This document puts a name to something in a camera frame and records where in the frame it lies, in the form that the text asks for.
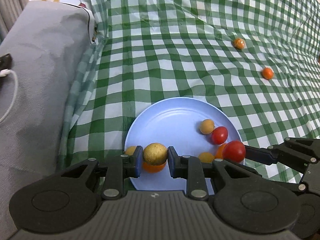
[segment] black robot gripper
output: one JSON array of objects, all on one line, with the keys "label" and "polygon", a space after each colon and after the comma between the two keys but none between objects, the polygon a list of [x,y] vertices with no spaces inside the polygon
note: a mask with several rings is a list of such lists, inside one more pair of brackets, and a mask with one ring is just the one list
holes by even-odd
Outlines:
[{"label": "black robot gripper", "polygon": [[[224,223],[259,236],[290,230],[307,239],[320,228],[320,140],[286,138],[267,149],[246,146],[246,158],[266,165],[281,162],[303,174],[299,184],[262,178],[256,170],[231,160],[201,163],[168,148],[173,178],[187,181],[185,197],[207,203]],[[18,229],[56,234],[85,224],[105,201],[126,196],[124,179],[140,176],[142,147],[132,156],[89,158],[16,192],[9,205]],[[105,177],[97,193],[101,177]],[[208,194],[211,179],[214,195]]]}]

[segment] curtain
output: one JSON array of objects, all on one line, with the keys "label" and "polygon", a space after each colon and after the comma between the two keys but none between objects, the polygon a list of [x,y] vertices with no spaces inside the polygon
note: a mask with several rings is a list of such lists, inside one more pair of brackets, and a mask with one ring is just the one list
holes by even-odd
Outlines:
[{"label": "curtain", "polygon": [[21,0],[0,0],[0,40],[11,29],[24,7]]}]

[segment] gingham tablecloth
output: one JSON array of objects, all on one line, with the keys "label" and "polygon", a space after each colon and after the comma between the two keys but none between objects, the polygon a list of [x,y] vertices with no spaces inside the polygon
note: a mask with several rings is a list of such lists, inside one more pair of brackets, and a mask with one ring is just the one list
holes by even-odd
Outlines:
[{"label": "gingham tablecloth", "polygon": [[[135,117],[170,97],[218,107],[251,146],[319,137],[316,0],[91,2],[100,38],[70,92],[61,167],[121,154]],[[235,37],[245,39],[242,51],[233,48]],[[270,81],[261,76],[265,66],[275,73]],[[246,165],[273,180],[301,178],[280,163]]]}]

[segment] yellow ball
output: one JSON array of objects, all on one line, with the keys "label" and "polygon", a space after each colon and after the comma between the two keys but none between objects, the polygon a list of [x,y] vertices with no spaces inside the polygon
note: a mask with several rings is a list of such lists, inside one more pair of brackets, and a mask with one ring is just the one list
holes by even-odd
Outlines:
[{"label": "yellow ball", "polygon": [[200,153],[198,158],[202,163],[212,163],[215,157],[209,152],[204,152]]},{"label": "yellow ball", "polygon": [[167,148],[161,143],[151,143],[143,150],[143,160],[150,165],[162,165],[167,157]]},{"label": "yellow ball", "polygon": [[125,154],[133,155],[134,151],[136,150],[136,146],[130,146],[126,149]]},{"label": "yellow ball", "polygon": [[205,119],[201,122],[199,130],[203,134],[210,134],[214,130],[214,122],[211,119]]}]

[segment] red cherry tomato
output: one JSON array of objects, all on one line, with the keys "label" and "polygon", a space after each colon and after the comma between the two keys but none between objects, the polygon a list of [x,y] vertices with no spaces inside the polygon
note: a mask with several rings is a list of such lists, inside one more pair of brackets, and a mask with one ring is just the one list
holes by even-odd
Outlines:
[{"label": "red cherry tomato", "polygon": [[224,126],[217,127],[211,134],[211,140],[214,144],[223,144],[228,138],[228,130]]},{"label": "red cherry tomato", "polygon": [[231,141],[227,143],[222,151],[223,159],[241,162],[245,158],[245,147],[242,142]]}]

